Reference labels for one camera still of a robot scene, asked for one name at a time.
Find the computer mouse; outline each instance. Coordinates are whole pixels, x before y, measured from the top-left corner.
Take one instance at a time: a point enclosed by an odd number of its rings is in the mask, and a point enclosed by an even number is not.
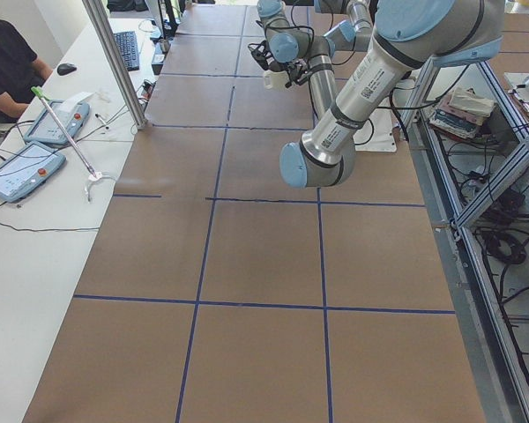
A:
[[[56,67],[56,73],[59,75],[66,75],[75,71],[77,67],[72,63],[61,63]]]

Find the brown floor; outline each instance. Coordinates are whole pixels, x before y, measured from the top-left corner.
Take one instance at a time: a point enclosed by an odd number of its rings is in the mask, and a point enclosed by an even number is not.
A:
[[[484,421],[407,145],[287,187],[255,18],[186,15],[26,423]]]

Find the white desk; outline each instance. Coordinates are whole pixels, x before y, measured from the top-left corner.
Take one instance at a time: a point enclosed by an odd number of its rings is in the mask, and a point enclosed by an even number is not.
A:
[[[149,34],[138,30],[140,22],[111,21],[114,32],[136,30],[138,34],[141,69],[130,73],[135,87],[140,87],[144,79],[154,80],[153,45]],[[62,62],[74,63],[78,70],[63,77],[54,73],[43,90],[51,99],[66,99],[82,91],[95,93],[88,100],[91,116],[79,133],[82,136],[101,125],[95,113],[111,117],[123,106],[123,97],[92,26],[76,39]],[[20,120],[34,119],[41,109],[35,99]],[[109,128],[79,144],[97,170],[119,176],[135,128],[129,114],[109,124]],[[15,152],[22,146],[21,136],[14,130],[1,148]],[[43,187],[17,205],[0,207],[0,222],[19,228],[100,225],[114,183],[94,185],[89,204],[84,195],[88,176],[85,167],[71,148],[63,154],[67,163]],[[95,231],[35,234],[0,226],[0,423],[22,420],[95,236]]]

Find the black shirt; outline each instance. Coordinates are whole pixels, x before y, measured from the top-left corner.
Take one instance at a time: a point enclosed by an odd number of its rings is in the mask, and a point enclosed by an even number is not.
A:
[[[0,94],[8,93],[18,103],[29,103],[34,97],[31,87],[44,82],[31,66],[36,58],[16,28],[0,20]],[[0,112],[0,122],[16,120]]]

